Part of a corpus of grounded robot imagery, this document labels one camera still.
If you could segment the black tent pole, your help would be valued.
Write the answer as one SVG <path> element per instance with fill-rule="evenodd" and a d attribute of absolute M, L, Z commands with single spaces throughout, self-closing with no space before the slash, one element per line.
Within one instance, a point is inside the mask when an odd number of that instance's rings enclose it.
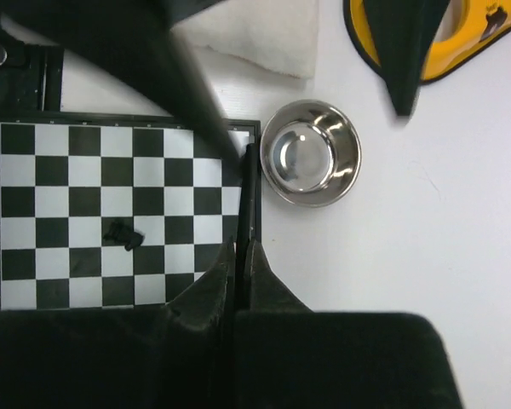
<path fill-rule="evenodd" d="M 239 201 L 236 243 L 235 308 L 250 307 L 250 277 L 256 225 L 257 149 L 254 143 L 246 146 L 242 163 L 242 187 Z"/>

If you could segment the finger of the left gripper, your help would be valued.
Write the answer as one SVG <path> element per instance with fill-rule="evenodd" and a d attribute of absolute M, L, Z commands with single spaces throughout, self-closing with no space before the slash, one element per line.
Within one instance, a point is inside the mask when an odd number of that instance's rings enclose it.
<path fill-rule="evenodd" d="M 1 1 L 11 20 L 108 72 L 194 130 L 226 164 L 240 153 L 173 27 L 213 1 Z"/>
<path fill-rule="evenodd" d="M 427 58 L 448 1 L 364 1 L 363 8 L 395 114 L 412 115 Z"/>

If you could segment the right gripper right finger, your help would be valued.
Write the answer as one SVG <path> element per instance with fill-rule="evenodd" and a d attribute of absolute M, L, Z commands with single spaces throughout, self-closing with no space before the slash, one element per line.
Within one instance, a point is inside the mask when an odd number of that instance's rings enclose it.
<path fill-rule="evenodd" d="M 313 312 L 248 247 L 249 307 L 234 321 L 238 408 L 459 408 L 445 346 L 424 317 Z"/>

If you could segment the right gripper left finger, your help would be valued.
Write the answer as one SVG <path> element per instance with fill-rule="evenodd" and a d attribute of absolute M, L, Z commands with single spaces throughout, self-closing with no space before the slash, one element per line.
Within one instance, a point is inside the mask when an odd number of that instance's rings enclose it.
<path fill-rule="evenodd" d="M 0 408 L 230 408 L 235 249 L 173 302 L 0 311 Z"/>

